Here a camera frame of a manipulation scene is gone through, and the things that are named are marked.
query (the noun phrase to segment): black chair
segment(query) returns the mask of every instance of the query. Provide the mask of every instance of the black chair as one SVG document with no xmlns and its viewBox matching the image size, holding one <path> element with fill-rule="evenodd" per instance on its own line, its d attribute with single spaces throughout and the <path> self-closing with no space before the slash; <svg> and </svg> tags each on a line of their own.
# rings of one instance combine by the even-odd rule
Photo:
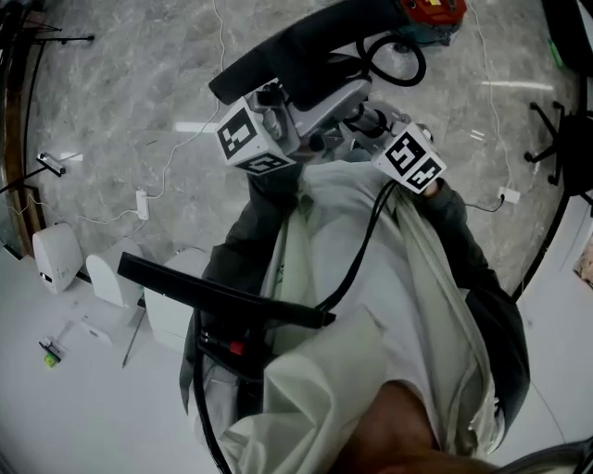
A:
<svg viewBox="0 0 593 474">
<path fill-rule="evenodd" d="M 593 199 L 587 195 L 593 190 L 593 112 L 583 111 L 567 116 L 564 106 L 554 102 L 554 108 L 560 110 L 561 114 L 560 127 L 556 130 L 538 104 L 532 102 L 529 106 L 544 121 L 553 142 L 537 156 L 525 153 L 525 159 L 529 163 L 537 163 L 556 154 L 556 171 L 549 176 L 549 183 L 558 186 L 562 175 L 564 192 L 570 196 L 580 195 L 593 206 Z"/>
</svg>

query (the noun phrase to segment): green object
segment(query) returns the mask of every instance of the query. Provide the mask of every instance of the green object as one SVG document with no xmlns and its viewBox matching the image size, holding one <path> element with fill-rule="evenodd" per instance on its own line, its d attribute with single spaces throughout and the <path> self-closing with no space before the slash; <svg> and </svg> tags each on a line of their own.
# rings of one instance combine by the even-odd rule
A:
<svg viewBox="0 0 593 474">
<path fill-rule="evenodd" d="M 564 68 L 564 61 L 562 61 L 560 52 L 558 51 L 556 44 L 552 40 L 548 40 L 548 43 L 549 43 L 549 50 L 552 53 L 552 57 L 554 58 L 554 61 L 556 61 L 556 66 L 558 66 L 559 68 Z"/>
<path fill-rule="evenodd" d="M 53 354 L 48 354 L 45 356 L 44 362 L 49 368 L 52 368 L 55 364 L 57 364 L 57 359 Z"/>
</svg>

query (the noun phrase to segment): person's arm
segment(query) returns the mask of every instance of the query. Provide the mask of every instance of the person's arm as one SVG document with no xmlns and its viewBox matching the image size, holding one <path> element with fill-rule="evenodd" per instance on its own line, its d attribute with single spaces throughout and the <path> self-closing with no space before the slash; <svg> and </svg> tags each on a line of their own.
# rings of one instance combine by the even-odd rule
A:
<svg viewBox="0 0 593 474">
<path fill-rule="evenodd" d="M 445 181 L 437 180 L 416 203 L 443 244 L 455 282 L 470 290 L 466 303 L 486 343 L 508 429 L 529 389 L 529 358 L 519 309 L 500 288 L 496 273 L 467 227 L 461 196 Z"/>
<path fill-rule="evenodd" d="M 223 244 L 212 249 L 205 280 L 259 294 L 266 276 L 278 232 L 284 219 L 297 205 L 301 165 L 274 171 L 268 175 L 249 175 L 249 203 L 229 231 Z M 208 315 L 194 313 L 187 328 L 183 361 L 179 376 L 183 406 L 187 412 L 189 388 L 194 377 L 194 318 Z"/>
</svg>

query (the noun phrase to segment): person's hand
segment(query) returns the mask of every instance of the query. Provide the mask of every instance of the person's hand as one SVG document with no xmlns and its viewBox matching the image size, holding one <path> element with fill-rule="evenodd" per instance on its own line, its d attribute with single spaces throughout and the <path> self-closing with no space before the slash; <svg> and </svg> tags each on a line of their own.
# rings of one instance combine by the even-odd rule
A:
<svg viewBox="0 0 593 474">
<path fill-rule="evenodd" d="M 431 182 L 428 187 L 423 192 L 423 197 L 426 199 L 430 199 L 431 197 L 435 197 L 438 192 L 441 190 L 440 186 L 438 185 L 438 180 Z"/>
</svg>

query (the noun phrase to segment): concrete floor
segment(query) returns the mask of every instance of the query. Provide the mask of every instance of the concrete floor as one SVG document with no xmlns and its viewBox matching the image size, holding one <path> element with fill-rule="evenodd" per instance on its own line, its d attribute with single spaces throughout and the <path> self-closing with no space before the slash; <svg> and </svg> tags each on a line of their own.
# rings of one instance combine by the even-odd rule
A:
<svg viewBox="0 0 593 474">
<path fill-rule="evenodd" d="M 224 20 L 229 65 L 262 40 L 328 0 L 216 0 Z M 473 0 L 486 37 L 494 104 L 508 150 L 519 205 L 496 214 L 469 209 L 470 226 L 512 291 L 539 248 L 560 200 L 548 185 L 553 160 L 534 167 L 526 150 L 547 147 L 550 137 L 528 104 L 553 114 L 551 102 L 575 103 L 576 80 L 556 67 L 538 0 Z M 30 160 L 48 151 L 82 153 L 58 180 L 41 175 L 48 223 L 66 220 L 85 254 L 101 252 L 129 235 L 140 221 L 132 214 L 135 191 L 161 190 L 171 149 L 191 134 L 173 131 L 179 121 L 204 122 L 216 107 L 208 82 L 219 71 L 220 24 L 208 0 L 54 0 L 47 22 L 67 34 L 93 33 L 93 44 L 52 44 L 41 65 L 32 108 Z M 489 104 L 484 52 L 476 18 L 468 11 L 455 43 L 425 50 L 428 71 L 410 89 L 376 79 L 372 98 L 385 100 L 427 124 L 448 163 L 446 178 L 468 203 L 493 207 L 509 179 L 503 146 Z M 409 59 L 385 50 L 385 69 L 405 72 Z M 226 107 L 214 122 L 222 117 Z M 246 203 L 246 177 L 226 169 L 213 135 L 177 149 L 165 193 L 151 202 L 151 218 L 134 235 L 148 257 L 164 262 L 187 246 L 220 243 Z"/>
</svg>

